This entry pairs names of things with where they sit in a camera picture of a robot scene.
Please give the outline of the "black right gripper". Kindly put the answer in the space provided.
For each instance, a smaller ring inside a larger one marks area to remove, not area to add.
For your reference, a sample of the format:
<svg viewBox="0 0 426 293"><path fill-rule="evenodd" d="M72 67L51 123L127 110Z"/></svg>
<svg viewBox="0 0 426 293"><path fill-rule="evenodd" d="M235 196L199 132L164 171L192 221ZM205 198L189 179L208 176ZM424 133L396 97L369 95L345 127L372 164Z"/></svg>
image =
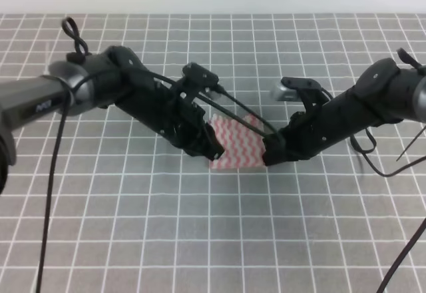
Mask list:
<svg viewBox="0 0 426 293"><path fill-rule="evenodd" d="M346 91L282 129L280 132L286 140L284 151L280 141L264 139L262 160L266 166L309 160L338 142L382 122L379 111L351 91Z"/></svg>

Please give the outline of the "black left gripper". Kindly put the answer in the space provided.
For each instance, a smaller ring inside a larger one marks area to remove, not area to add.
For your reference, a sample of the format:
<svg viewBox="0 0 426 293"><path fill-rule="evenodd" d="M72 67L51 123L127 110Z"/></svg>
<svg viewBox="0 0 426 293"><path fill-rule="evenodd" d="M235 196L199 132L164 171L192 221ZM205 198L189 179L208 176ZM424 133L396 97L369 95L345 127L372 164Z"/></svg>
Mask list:
<svg viewBox="0 0 426 293"><path fill-rule="evenodd" d="M132 79L115 105L190 156L218 160L224 153L204 111L153 78Z"/></svg>

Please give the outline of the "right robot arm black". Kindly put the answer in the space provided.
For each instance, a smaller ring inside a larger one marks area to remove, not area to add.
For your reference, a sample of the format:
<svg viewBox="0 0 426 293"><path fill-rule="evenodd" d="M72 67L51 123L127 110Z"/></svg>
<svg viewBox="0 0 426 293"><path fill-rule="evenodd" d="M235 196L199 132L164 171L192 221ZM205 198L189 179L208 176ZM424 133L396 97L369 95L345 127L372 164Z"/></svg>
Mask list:
<svg viewBox="0 0 426 293"><path fill-rule="evenodd" d="M306 109L263 139L266 166L309 160L369 127L425 121L425 67L401 69L391 58L379 60L333 99L313 79L283 77L276 100L301 102Z"/></svg>

